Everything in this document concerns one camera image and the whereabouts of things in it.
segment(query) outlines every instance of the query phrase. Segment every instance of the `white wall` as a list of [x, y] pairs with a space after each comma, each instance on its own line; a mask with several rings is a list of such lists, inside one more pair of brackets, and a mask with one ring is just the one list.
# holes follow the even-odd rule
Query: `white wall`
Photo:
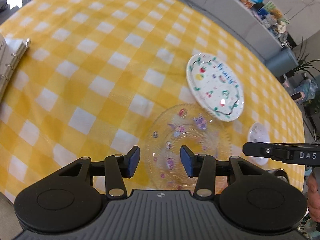
[[297, 44], [300, 44], [301, 37], [309, 38], [320, 30], [320, 0], [271, 0], [282, 11], [288, 12], [285, 17], [290, 19], [288, 31]]

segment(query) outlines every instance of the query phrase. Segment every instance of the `white plate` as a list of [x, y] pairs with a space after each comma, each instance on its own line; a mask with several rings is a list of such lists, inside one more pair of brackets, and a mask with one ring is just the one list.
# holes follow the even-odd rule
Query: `white plate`
[[[267, 129], [259, 122], [255, 122], [248, 133], [248, 142], [270, 142], [270, 137], [268, 134]], [[259, 164], [259, 165], [265, 165], [269, 158], [262, 158], [262, 157], [251, 157], [251, 159]]]
[[230, 122], [242, 114], [244, 95], [239, 80], [216, 56], [192, 56], [187, 65], [187, 81], [198, 103], [219, 120]]

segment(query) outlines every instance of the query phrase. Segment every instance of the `strawberry design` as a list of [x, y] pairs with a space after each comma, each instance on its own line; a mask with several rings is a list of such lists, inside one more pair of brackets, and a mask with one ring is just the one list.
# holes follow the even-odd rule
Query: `strawberry design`
[[206, 95], [210, 98], [211, 95], [212, 95], [212, 93], [213, 93], [213, 91], [211, 90], [211, 91], [209, 91], [209, 92], [206, 92]]

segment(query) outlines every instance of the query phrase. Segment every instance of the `clear glass dish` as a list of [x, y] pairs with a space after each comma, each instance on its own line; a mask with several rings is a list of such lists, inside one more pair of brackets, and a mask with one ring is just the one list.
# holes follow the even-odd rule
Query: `clear glass dish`
[[[198, 105], [173, 106], [152, 124], [141, 151], [155, 189], [194, 190], [197, 178], [189, 178], [183, 168], [181, 145], [187, 145], [194, 154], [209, 154], [217, 160], [227, 161], [231, 155], [230, 139], [222, 121]], [[226, 178], [216, 178], [216, 193], [226, 186]]]

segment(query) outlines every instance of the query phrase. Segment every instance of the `finger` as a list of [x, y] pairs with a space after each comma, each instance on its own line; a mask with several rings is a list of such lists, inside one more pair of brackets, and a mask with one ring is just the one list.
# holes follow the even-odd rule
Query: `finger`
[[315, 222], [320, 222], [320, 210], [313, 207], [309, 207], [309, 215]]
[[311, 175], [309, 176], [309, 178], [307, 180], [307, 186], [314, 193], [318, 191], [318, 183], [317, 183], [316, 178], [313, 175], [313, 173], [311, 173]]
[[320, 209], [320, 195], [318, 192], [314, 193], [311, 190], [308, 190], [308, 206]]
[[309, 212], [309, 215], [310, 215], [311, 219], [312, 219], [314, 222], [317, 222], [317, 223], [320, 222], [320, 218], [316, 218], [316, 217], [313, 216], [312, 213], [310, 213], [310, 212]]

